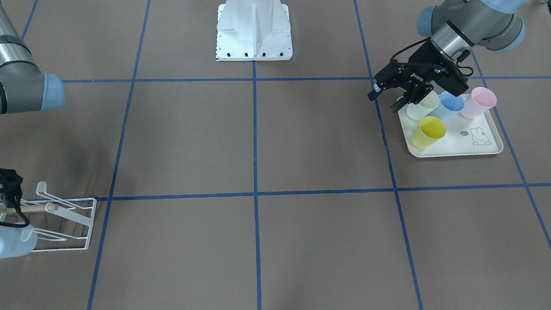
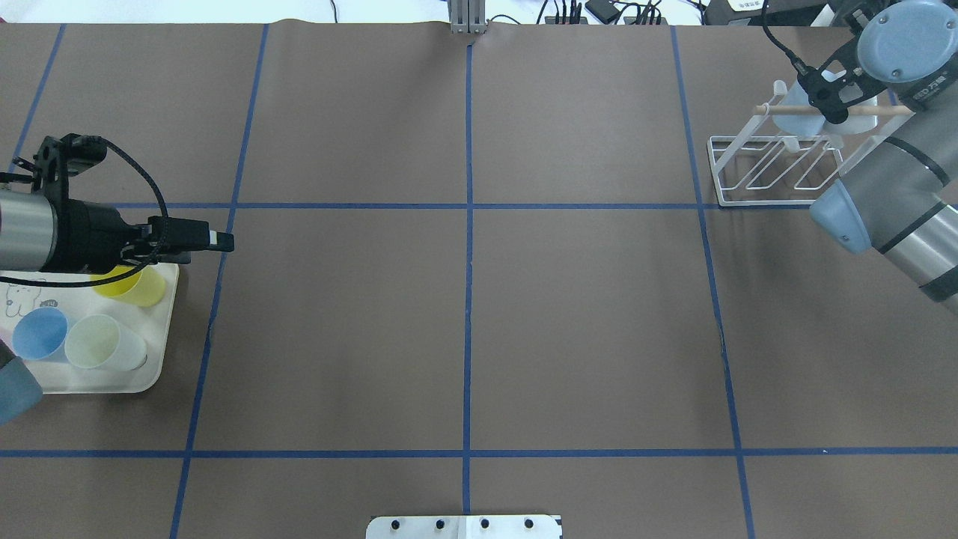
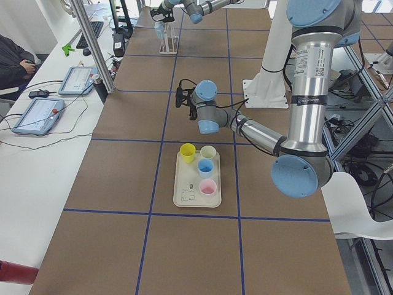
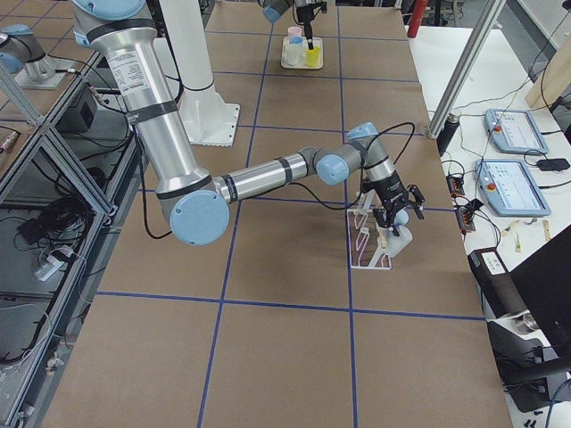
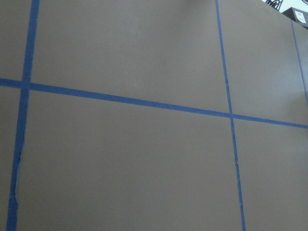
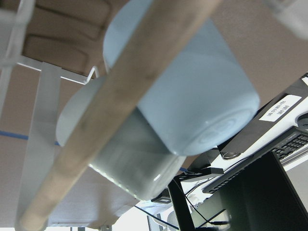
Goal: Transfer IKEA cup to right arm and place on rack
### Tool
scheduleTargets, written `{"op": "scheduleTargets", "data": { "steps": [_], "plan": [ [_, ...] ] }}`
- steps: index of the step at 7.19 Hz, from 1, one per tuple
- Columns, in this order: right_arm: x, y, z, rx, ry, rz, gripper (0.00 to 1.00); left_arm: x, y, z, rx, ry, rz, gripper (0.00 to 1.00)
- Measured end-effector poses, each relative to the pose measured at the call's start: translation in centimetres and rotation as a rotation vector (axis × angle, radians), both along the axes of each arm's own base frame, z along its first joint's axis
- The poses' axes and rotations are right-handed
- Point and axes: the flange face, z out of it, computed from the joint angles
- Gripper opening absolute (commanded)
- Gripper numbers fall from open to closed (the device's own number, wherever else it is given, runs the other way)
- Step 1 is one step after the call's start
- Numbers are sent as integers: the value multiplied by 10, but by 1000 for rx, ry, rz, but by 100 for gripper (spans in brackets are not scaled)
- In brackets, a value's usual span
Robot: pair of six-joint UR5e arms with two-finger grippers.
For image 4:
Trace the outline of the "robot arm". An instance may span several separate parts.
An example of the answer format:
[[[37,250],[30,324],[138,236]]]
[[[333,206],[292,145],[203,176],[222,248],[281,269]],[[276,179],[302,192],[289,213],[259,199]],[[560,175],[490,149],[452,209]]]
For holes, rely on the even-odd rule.
[[[327,12],[327,2],[319,0],[268,0],[259,1],[265,18],[270,23],[277,22],[286,12],[292,10],[294,21],[298,26],[303,26],[303,33],[306,37],[308,49],[314,49],[313,30],[311,23],[315,20],[319,12]]]
[[[229,207],[278,188],[317,176],[328,185],[362,173],[360,188],[375,193],[377,226],[392,251],[411,242],[409,210],[421,211],[424,196],[405,185],[371,123],[353,129],[347,141],[329,151],[305,147],[259,165],[214,176],[199,160],[210,134],[219,146],[233,142],[237,106],[223,101],[213,86],[203,20],[192,1],[164,1],[161,11],[184,83],[181,98],[171,91],[155,50],[157,29],[144,1],[77,1],[75,37],[107,61],[127,107],[127,116],[158,179],[156,195],[172,233],[183,243],[202,246],[228,229]]]

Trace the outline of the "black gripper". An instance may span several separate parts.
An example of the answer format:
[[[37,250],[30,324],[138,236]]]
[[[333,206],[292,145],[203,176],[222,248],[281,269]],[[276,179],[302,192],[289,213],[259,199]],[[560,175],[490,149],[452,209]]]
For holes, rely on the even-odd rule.
[[[309,50],[313,49],[313,32],[308,29],[319,12],[327,13],[327,2],[323,0],[296,0],[296,19],[305,28]]]
[[[398,173],[394,171],[391,176],[374,181],[372,188],[380,198],[382,207],[373,209],[377,224],[389,229],[396,237],[401,235],[400,223],[394,219],[395,214],[409,207],[412,208],[418,219],[424,219],[423,205],[425,197],[417,185],[407,187],[402,183]]]

